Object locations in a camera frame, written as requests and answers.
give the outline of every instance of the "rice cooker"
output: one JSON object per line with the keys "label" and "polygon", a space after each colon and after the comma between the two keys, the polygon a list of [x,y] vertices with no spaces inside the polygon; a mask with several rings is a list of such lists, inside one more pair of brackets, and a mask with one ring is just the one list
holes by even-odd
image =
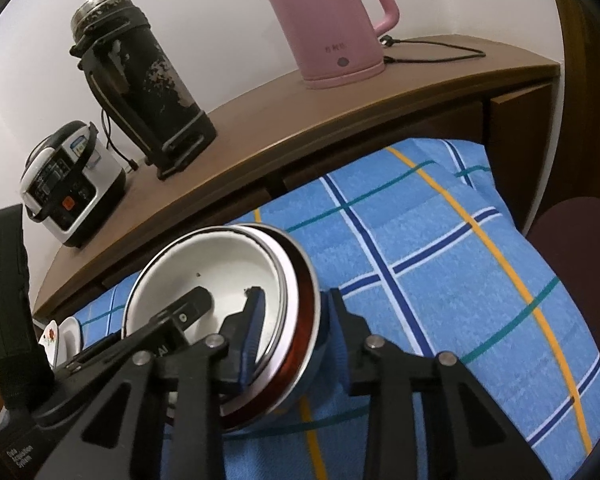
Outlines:
{"label": "rice cooker", "polygon": [[65,124],[29,155],[20,179],[27,215],[69,247],[80,247],[125,192],[126,174],[93,123]]}

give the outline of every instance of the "orange button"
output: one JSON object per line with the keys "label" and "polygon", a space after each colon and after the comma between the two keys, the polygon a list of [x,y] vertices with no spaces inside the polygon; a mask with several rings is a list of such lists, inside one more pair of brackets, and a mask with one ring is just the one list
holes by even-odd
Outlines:
{"label": "orange button", "polygon": [[65,196],[64,200],[62,200],[62,206],[67,210],[71,211],[74,208],[75,200],[70,196]]}

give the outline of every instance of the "stack of bowls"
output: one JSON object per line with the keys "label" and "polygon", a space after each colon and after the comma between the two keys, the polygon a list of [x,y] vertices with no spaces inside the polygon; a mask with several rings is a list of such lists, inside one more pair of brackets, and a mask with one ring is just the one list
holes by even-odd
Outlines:
{"label": "stack of bowls", "polygon": [[221,400],[221,416],[226,431],[267,424],[274,411],[284,411],[304,392],[324,354],[327,323],[309,257],[288,234],[264,224],[184,235],[138,276],[126,302],[122,337],[196,286],[211,293],[214,306],[186,329],[190,344],[217,333],[227,316],[241,311],[249,288],[264,291],[253,379],[240,395]]}

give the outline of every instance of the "kettle base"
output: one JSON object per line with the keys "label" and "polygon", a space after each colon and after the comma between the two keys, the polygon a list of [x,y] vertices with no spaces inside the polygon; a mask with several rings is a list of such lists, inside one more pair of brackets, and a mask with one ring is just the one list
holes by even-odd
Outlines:
{"label": "kettle base", "polygon": [[304,84],[307,85],[308,88],[316,90],[334,88],[336,86],[343,86],[350,83],[355,83],[357,81],[362,81],[363,79],[369,79],[370,77],[384,72],[385,67],[386,65],[384,64],[384,60],[382,60],[377,65],[373,65],[369,68],[365,68],[364,70],[358,70],[357,72],[352,72],[349,74],[325,79],[305,79]]}

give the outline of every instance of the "yellow stripe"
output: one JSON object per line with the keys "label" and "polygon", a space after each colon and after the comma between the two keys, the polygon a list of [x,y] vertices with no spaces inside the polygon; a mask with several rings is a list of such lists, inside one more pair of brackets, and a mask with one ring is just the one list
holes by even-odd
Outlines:
{"label": "yellow stripe", "polygon": [[[401,161],[403,161],[410,168],[414,168],[416,164],[409,160],[406,156],[400,153],[395,148],[388,147],[387,150],[393,153],[396,157],[398,157]],[[455,198],[451,196],[446,189],[444,189],[440,184],[438,184],[433,178],[431,178],[423,169],[420,169],[416,172],[419,174],[422,179],[429,184],[433,189],[435,189],[440,195],[442,195],[445,200],[449,203],[449,205],[460,215],[462,220],[467,222],[478,238],[482,241],[482,243],[487,247],[487,249],[493,254],[494,258],[498,261],[502,269],[506,272],[509,279],[512,281],[513,285],[518,290],[518,293],[525,301],[526,304],[531,304],[534,300],[531,293],[526,288],[525,284],[522,282],[516,271],[511,267],[511,264],[507,261],[507,259],[500,252],[499,248],[491,241],[491,239],[487,236],[478,222],[467,212],[465,209],[456,201]],[[578,422],[578,430],[580,430],[580,436],[582,438],[582,443],[584,444],[585,450],[587,454],[591,452],[591,437],[589,436],[589,431],[587,430],[587,422],[584,417],[584,411],[582,409],[582,402],[580,401],[580,393],[578,392],[578,386],[576,381],[573,379],[573,375],[571,370],[569,369],[569,365],[567,363],[567,359],[564,357],[564,353],[560,348],[560,343],[555,338],[554,331],[549,326],[546,318],[542,314],[542,311],[539,308],[536,308],[533,312],[534,317],[536,318],[536,322],[540,326],[540,329],[544,333],[544,336],[551,347],[551,350],[554,352],[555,360],[560,367],[560,371],[562,376],[564,377],[564,382],[567,384],[567,388],[569,390],[570,396],[573,397],[573,409],[576,414],[576,420]]]}
{"label": "yellow stripe", "polygon": [[[309,406],[309,399],[306,396],[300,397],[300,417],[303,422],[312,422],[311,407]],[[316,480],[328,480],[327,468],[324,466],[322,461],[322,455],[320,453],[320,446],[318,445],[318,435],[315,430],[308,430],[304,432],[306,436],[306,444],[309,447],[309,455],[311,455],[311,462],[314,463],[314,473]]]}

